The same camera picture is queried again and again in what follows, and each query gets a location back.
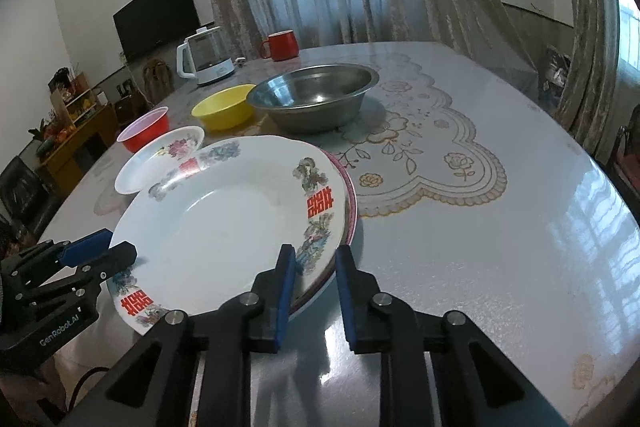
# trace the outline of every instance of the white kettle handle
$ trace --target white kettle handle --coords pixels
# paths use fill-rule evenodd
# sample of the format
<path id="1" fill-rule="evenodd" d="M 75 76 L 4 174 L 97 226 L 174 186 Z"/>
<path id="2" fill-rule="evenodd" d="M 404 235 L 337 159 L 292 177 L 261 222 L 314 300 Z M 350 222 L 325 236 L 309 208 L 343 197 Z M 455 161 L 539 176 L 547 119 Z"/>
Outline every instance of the white kettle handle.
<path id="1" fill-rule="evenodd" d="M 183 78 L 196 78 L 195 73 L 188 73 L 187 71 L 184 71 L 184 51 L 187 49 L 187 46 L 188 43 L 185 42 L 175 49 L 175 68 L 178 71 L 178 74 Z"/>

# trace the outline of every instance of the red mug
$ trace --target red mug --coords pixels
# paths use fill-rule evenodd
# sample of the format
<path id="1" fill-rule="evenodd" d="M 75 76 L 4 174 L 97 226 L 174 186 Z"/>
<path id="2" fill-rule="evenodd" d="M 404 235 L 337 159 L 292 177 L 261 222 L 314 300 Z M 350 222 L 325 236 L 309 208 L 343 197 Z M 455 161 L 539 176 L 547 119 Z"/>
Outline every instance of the red mug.
<path id="1" fill-rule="evenodd" d="M 267 43 L 269 44 L 268 55 L 264 49 L 264 45 Z M 298 47 L 298 41 L 296 40 L 293 30 L 286 30 L 269 35 L 269 37 L 260 44 L 258 53 L 262 58 L 271 58 L 276 61 L 287 60 L 297 57 L 300 54 L 300 48 Z"/>

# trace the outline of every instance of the screw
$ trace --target screw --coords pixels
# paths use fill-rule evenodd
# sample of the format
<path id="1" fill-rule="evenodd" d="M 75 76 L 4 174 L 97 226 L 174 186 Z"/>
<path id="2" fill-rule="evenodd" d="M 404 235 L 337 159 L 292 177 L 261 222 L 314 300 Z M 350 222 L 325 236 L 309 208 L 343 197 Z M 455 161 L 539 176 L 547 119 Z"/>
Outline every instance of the screw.
<path id="1" fill-rule="evenodd" d="M 376 293 L 373 295 L 372 301 L 378 306 L 389 306 L 393 300 L 392 296 L 388 293 Z"/>
<path id="2" fill-rule="evenodd" d="M 452 311 L 447 313 L 447 322 L 452 326 L 461 326 L 466 322 L 466 317 L 463 312 Z"/>
<path id="3" fill-rule="evenodd" d="M 260 298 L 253 292 L 245 292 L 239 296 L 239 299 L 244 306 L 253 306 Z"/>
<path id="4" fill-rule="evenodd" d="M 184 320 L 184 313 L 182 313 L 180 310 L 170 311 L 164 316 L 164 320 L 166 320 L 172 326 L 175 326 L 176 324 L 180 324 Z"/>

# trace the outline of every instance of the blue gripper pad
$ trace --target blue gripper pad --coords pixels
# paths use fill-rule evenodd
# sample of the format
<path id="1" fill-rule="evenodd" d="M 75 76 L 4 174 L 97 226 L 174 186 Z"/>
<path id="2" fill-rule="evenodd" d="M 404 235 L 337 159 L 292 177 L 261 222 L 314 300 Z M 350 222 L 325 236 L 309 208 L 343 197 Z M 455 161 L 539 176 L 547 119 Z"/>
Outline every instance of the blue gripper pad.
<path id="1" fill-rule="evenodd" d="M 287 269 L 285 271 L 284 283 L 282 284 L 282 292 L 278 301 L 278 309 L 276 311 L 276 347 L 280 349 L 282 340 L 287 332 L 289 325 L 289 308 L 291 306 L 291 298 L 293 296 L 293 283 L 296 279 L 296 251 L 293 247 L 289 248 L 289 256 L 287 259 Z"/>
<path id="2" fill-rule="evenodd" d="M 110 230 L 102 229 L 71 243 L 60 257 L 60 266 L 73 268 L 89 263 L 109 250 L 112 235 Z"/>
<path id="3" fill-rule="evenodd" d="M 344 336 L 349 343 L 349 348 L 353 351 L 356 342 L 356 320 L 344 259 L 351 254 L 351 251 L 348 250 L 348 247 L 345 250 L 342 248 L 338 247 L 338 250 L 335 251 L 335 279 L 338 283 L 338 297 L 340 298 Z"/>

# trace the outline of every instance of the white table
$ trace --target white table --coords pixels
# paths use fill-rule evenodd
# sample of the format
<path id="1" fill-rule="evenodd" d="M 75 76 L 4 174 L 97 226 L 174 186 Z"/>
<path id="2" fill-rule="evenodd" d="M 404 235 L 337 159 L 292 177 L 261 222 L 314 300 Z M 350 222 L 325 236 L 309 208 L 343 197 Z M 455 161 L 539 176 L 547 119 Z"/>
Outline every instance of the white table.
<path id="1" fill-rule="evenodd" d="M 191 107 L 212 92 L 329 62 L 380 72 L 358 123 L 309 137 L 356 184 L 360 269 L 417 310 L 465 312 L 573 423 L 640 353 L 640 235 L 605 175 L 526 97 L 442 45 L 385 42 L 249 62 L 164 103 L 173 128 L 196 123 Z M 266 122 L 242 133 L 272 131 Z M 43 239 L 113 230 L 129 203 L 113 190 L 128 157 L 114 145 Z M 106 291 L 98 310 L 98 322 L 58 354 L 70 383 L 134 341 Z M 277 357 L 254 357 L 252 378 L 255 426 L 378 421 L 379 362 L 349 351 L 335 283 L 292 321 Z"/>

